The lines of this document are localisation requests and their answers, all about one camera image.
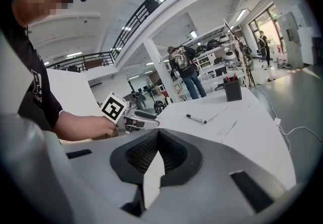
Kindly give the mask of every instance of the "person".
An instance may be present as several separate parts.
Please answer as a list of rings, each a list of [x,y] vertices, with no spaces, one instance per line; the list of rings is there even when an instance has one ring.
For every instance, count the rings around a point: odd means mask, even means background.
[[[116,127],[106,117],[79,117],[62,109],[50,90],[44,62],[25,33],[28,24],[44,19],[56,9],[66,8],[70,1],[2,0],[3,34],[33,76],[18,114],[37,123],[44,131],[54,131],[60,139],[67,141],[80,141],[106,134],[112,136]]]
[[[168,48],[169,61],[172,69],[178,71],[190,92],[192,99],[198,99],[198,95],[195,91],[194,85],[197,87],[198,92],[201,97],[205,97],[206,93],[199,79],[197,78],[197,73],[195,71],[195,66],[192,59],[195,55],[195,50],[186,46],[172,47]]]
[[[270,54],[270,49],[268,46],[268,39],[267,37],[264,35],[263,31],[260,31],[260,38],[259,38],[259,42],[260,44],[263,44],[263,46],[266,49],[266,60],[267,60],[267,68],[270,67],[270,60],[271,60],[271,54]]]

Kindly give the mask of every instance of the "white pillar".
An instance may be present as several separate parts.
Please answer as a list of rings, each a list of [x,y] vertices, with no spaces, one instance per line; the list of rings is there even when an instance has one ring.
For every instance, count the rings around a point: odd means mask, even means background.
[[[171,79],[171,76],[167,71],[165,63],[163,62],[163,58],[160,55],[156,45],[154,44],[152,39],[146,39],[143,42],[143,44],[146,47],[146,50],[153,62],[153,65],[155,66],[160,76],[161,81],[163,82],[163,85],[168,93],[168,96],[173,100],[174,103],[179,102],[180,99],[175,89],[175,86],[173,84],[173,81]]]

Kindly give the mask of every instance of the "computer monitor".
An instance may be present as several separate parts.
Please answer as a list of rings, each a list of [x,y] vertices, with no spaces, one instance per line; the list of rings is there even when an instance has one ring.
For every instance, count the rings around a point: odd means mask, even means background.
[[[216,69],[216,75],[217,75],[217,77],[218,76],[221,76],[222,73],[224,73],[224,74],[227,73],[227,67],[226,66],[223,66],[223,67],[221,67],[219,69]]]

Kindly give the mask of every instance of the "man in black t-shirt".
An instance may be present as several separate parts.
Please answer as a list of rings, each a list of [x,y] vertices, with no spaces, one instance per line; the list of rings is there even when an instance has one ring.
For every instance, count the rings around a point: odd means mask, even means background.
[[[195,55],[195,50],[186,46],[168,47],[168,53],[170,54],[170,65],[174,71],[178,71],[190,92],[192,99],[197,99],[198,95],[195,91],[195,86],[201,97],[205,97],[206,93],[195,72],[195,66],[192,59]]]
[[[1,29],[13,50],[28,68],[33,81],[18,110],[42,130],[54,131],[60,139],[79,141],[113,135],[115,125],[105,117],[78,117],[63,111],[50,91],[43,60],[25,34],[26,26],[65,8],[71,0],[2,0]]]
[[[260,38],[259,38],[259,42],[264,46],[264,48],[266,49],[266,60],[267,60],[267,67],[269,67],[270,64],[270,60],[271,60],[271,53],[270,53],[270,49],[268,46],[268,39],[267,37],[264,35],[263,31],[260,31]]]

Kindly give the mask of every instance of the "black pen holder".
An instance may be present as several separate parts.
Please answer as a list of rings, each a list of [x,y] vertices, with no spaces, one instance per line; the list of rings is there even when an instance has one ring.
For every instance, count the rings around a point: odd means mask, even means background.
[[[235,80],[233,80],[233,77],[229,78],[231,82],[229,82],[226,78],[223,79],[223,85],[224,89],[226,91],[227,95],[227,101],[235,101],[235,100],[241,100],[241,88],[240,88],[240,81],[237,77],[235,77]]]

